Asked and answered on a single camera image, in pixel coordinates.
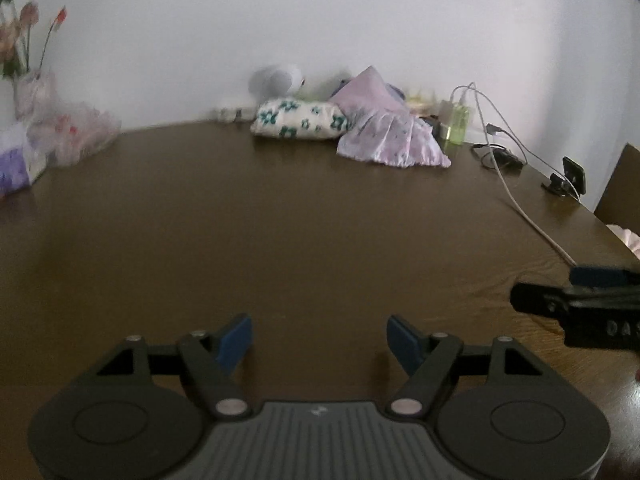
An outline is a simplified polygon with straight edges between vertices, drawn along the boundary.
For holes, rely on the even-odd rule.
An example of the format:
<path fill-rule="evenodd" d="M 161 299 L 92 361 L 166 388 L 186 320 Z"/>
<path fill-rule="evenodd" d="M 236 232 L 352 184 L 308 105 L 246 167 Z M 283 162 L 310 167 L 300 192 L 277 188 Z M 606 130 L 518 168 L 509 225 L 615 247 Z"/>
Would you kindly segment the white green floral garment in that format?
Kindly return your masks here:
<path fill-rule="evenodd" d="M 348 117 L 333 103 L 281 98 L 258 107 L 250 132 L 276 139 L 326 140 L 339 138 L 349 127 Z"/>

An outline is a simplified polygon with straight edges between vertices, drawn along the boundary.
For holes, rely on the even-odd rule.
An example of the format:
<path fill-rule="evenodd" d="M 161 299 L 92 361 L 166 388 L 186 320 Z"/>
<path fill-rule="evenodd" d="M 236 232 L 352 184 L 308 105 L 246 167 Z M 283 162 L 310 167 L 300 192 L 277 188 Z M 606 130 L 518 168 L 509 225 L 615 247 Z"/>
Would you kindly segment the black phone stand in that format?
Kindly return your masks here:
<path fill-rule="evenodd" d="M 573 159 L 564 156 L 562 158 L 563 171 L 552 171 L 547 182 L 542 182 L 541 187 L 548 193 L 559 197 L 571 197 L 580 201 L 587 191 L 587 177 L 584 168 Z"/>

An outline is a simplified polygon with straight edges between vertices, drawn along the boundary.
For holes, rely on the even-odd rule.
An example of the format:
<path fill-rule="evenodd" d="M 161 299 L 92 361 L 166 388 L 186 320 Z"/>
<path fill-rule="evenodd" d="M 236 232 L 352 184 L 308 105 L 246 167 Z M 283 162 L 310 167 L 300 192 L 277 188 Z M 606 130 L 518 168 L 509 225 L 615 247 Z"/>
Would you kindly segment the green liquid bottle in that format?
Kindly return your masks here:
<path fill-rule="evenodd" d="M 464 143 L 466 129 L 471 116 L 471 110 L 465 105 L 456 104 L 449 118 L 448 141 L 454 145 Z"/>

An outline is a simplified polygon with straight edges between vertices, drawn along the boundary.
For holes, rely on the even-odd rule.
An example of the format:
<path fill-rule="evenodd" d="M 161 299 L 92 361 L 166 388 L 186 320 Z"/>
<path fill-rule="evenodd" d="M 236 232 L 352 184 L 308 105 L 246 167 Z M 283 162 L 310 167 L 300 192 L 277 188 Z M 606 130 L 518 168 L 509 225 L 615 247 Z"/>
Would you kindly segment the yellow round container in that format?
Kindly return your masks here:
<path fill-rule="evenodd" d="M 412 114 L 429 115 L 437 103 L 438 97 L 434 90 L 411 89 L 406 91 L 406 104 Z"/>

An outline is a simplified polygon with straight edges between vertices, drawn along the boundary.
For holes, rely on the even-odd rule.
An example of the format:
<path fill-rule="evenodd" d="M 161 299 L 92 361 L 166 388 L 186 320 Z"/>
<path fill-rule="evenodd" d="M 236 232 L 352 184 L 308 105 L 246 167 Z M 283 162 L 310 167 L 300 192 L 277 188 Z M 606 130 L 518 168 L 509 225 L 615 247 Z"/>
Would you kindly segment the pink folded garment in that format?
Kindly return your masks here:
<path fill-rule="evenodd" d="M 346 82 L 329 101 L 352 119 L 367 113 L 409 111 L 405 102 L 387 88 L 386 82 L 373 66 Z"/>

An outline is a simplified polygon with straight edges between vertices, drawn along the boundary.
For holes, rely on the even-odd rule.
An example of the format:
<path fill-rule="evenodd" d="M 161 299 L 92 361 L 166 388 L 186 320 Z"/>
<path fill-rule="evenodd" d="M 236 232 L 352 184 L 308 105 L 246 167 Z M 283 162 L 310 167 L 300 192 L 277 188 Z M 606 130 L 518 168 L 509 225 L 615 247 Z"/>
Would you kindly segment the purple tissue pack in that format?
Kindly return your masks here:
<path fill-rule="evenodd" d="M 5 198 L 30 188 L 47 168 L 47 155 L 29 140 L 27 127 L 17 122 L 1 133 L 0 192 Z"/>

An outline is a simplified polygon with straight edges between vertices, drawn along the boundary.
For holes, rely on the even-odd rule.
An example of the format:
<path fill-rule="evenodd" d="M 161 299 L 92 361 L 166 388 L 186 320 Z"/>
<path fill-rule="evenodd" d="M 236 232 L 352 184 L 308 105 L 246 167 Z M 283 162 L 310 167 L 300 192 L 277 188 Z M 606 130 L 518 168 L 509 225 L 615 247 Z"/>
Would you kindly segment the crumpled plastic bag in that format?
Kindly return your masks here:
<path fill-rule="evenodd" d="M 27 135 L 50 166 L 68 167 L 107 148 L 120 128 L 116 117 L 87 103 L 58 103 L 35 112 Z"/>

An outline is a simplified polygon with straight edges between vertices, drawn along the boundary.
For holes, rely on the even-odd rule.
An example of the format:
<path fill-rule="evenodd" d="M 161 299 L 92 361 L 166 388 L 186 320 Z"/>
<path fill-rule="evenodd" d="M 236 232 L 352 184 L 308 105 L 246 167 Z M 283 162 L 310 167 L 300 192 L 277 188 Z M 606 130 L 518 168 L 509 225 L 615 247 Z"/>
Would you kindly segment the clear glass vase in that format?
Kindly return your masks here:
<path fill-rule="evenodd" d="M 58 92 L 50 70 L 33 70 L 13 81 L 14 114 L 19 122 L 46 114 L 55 106 Z"/>

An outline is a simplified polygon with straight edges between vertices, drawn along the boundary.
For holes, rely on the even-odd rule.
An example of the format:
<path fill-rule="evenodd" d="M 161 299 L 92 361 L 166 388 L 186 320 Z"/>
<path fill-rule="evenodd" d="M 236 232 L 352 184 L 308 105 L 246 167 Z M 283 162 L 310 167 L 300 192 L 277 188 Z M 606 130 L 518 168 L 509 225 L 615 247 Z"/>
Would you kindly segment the white round desk fan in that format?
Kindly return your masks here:
<path fill-rule="evenodd" d="M 305 84 L 305 77 L 296 65 L 271 65 L 250 77 L 248 91 L 257 101 L 294 96 Z"/>

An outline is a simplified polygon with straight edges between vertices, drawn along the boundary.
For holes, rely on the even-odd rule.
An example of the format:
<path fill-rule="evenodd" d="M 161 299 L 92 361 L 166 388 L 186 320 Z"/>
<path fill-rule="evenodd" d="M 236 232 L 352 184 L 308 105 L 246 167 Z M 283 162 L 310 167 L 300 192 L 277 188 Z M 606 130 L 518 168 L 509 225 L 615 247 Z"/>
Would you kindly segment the artificial flower bouquet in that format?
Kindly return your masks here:
<path fill-rule="evenodd" d="M 1 77 L 17 81 L 32 70 L 42 70 L 52 36 L 66 21 L 63 6 L 49 24 L 38 63 L 32 62 L 32 32 L 40 21 L 39 6 L 27 1 L 17 10 L 15 0 L 1 0 Z"/>

